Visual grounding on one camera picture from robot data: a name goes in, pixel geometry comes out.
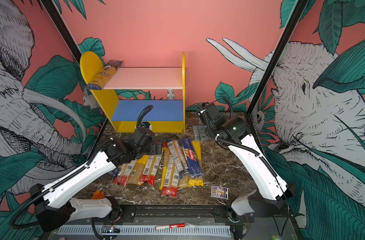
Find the clear white-label spaghetti pack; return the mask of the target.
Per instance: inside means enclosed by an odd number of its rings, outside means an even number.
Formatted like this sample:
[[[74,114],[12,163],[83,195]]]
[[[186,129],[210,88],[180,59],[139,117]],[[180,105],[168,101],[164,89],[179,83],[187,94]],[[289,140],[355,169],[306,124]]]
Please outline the clear white-label spaghetti pack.
[[[189,175],[189,170],[181,147],[177,140],[167,140],[166,143],[172,158],[174,159],[175,166],[179,173],[179,178],[183,179],[185,176]]]

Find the blue Barilla spaghetti box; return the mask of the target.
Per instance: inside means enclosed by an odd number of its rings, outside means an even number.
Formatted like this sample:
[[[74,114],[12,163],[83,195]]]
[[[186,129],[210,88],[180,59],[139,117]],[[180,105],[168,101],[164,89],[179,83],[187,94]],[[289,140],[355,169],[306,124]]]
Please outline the blue Barilla spaghetti box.
[[[203,172],[190,138],[181,139],[189,172],[193,178],[202,177]]]

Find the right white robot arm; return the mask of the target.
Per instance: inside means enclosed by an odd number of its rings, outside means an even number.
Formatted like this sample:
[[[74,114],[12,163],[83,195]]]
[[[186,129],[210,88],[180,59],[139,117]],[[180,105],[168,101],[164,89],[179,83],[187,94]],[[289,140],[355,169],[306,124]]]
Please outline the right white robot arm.
[[[271,217],[288,207],[296,187],[288,184],[273,169],[259,148],[250,127],[234,115],[228,119],[215,104],[196,104],[205,135],[221,148],[232,151],[253,178],[257,189],[237,197],[230,205],[228,216],[233,221],[244,215]]]

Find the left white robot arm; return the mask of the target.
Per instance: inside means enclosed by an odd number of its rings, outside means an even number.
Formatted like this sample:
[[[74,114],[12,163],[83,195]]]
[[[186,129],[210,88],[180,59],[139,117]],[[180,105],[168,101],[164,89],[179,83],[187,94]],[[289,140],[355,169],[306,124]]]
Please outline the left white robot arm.
[[[43,231],[51,232],[79,219],[119,220],[122,210],[114,197],[81,200],[74,195],[123,164],[161,153],[162,142],[156,140],[155,134],[146,127],[137,128],[131,137],[109,140],[87,163],[57,181],[45,186],[37,184],[30,189],[35,198],[33,204],[38,224]]]

